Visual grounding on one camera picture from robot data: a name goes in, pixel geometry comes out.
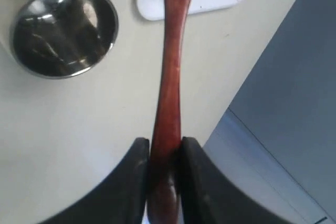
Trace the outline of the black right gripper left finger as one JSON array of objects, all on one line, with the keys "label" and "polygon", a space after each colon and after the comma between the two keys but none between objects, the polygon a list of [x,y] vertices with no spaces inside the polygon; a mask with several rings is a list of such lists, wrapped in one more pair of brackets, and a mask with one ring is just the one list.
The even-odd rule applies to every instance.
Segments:
[{"label": "black right gripper left finger", "polygon": [[141,223],[149,140],[136,138],[118,166],[90,193],[43,223]]}]

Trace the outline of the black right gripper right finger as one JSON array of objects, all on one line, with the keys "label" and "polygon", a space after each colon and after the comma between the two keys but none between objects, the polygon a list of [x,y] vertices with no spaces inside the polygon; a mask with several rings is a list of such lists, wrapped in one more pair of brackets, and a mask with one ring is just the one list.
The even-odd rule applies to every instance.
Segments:
[{"label": "black right gripper right finger", "polygon": [[286,223],[236,187],[195,138],[182,139],[179,158],[185,223]]}]

